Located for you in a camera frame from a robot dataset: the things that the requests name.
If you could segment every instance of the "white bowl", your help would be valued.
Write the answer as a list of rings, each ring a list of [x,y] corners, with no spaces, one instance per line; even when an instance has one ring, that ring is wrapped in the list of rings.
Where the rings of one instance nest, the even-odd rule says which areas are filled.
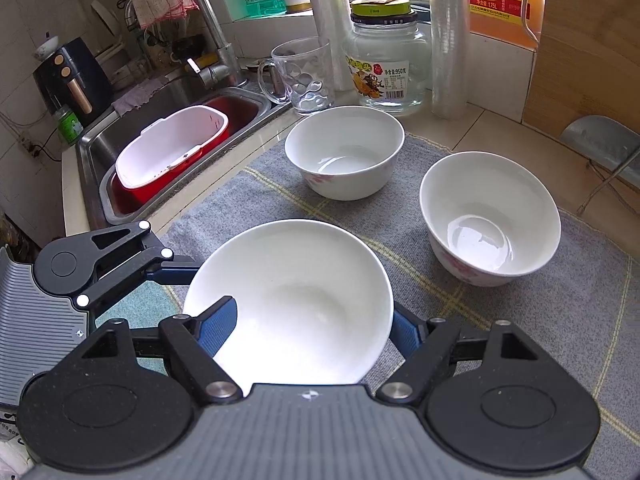
[[[404,128],[395,117],[373,108],[343,106],[297,124],[285,152],[316,193],[358,200],[389,181],[403,143]]]
[[[225,294],[238,303],[238,324],[215,359],[245,395],[254,383],[356,383],[391,330],[382,264],[324,222],[281,220],[232,238],[197,272],[184,313],[197,316]]]
[[[420,208],[440,263],[463,282],[497,286],[535,272],[560,242],[558,208],[521,165],[462,152],[429,168]]]
[[[33,57],[39,61],[44,61],[58,49],[58,43],[59,41],[57,36],[49,38],[36,49],[33,53]]]

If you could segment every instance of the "faucet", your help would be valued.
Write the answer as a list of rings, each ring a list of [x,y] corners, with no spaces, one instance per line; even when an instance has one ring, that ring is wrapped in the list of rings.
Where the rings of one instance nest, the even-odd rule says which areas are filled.
[[[218,62],[200,69],[193,59],[189,59],[189,65],[200,76],[207,89],[212,88],[213,85],[222,81],[225,77],[228,77],[231,86],[243,85],[246,83],[246,78],[242,75],[233,45],[226,40],[225,33],[220,27],[220,22],[211,8],[211,3],[209,0],[196,0],[196,3],[200,7],[200,12],[204,17],[209,33],[216,44]],[[127,2],[124,14],[128,30],[133,30],[139,25],[132,0]]]

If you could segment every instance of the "gray placemat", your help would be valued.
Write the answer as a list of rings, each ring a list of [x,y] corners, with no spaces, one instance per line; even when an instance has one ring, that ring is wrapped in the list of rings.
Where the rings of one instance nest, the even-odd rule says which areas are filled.
[[[391,181],[356,202],[311,191],[280,142],[172,224],[162,241],[203,262],[233,236],[285,218],[336,224],[380,258],[394,298],[422,319],[462,318],[487,328],[514,320],[596,398],[602,429],[587,469],[602,480],[640,470],[640,266],[603,234],[561,214],[558,252],[542,270],[497,288],[460,282],[436,260],[418,204],[429,167],[447,155],[407,137]],[[181,301],[186,287],[175,287]],[[365,377],[376,388],[402,362],[389,342]]]

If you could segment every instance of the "black air fryer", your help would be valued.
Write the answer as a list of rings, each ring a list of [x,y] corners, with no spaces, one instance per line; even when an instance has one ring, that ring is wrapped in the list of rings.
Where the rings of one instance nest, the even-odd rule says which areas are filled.
[[[47,57],[33,78],[52,115],[62,105],[68,105],[85,127],[113,100],[107,75],[81,38],[64,44]]]

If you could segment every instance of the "jar lid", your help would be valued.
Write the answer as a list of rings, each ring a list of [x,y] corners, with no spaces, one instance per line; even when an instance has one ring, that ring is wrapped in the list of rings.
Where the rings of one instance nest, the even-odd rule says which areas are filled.
[[[354,0],[351,12],[356,16],[399,16],[411,12],[409,0]]]
[[[408,14],[399,16],[358,16],[351,13],[351,21],[358,25],[402,25],[418,19],[418,13],[412,10]]]

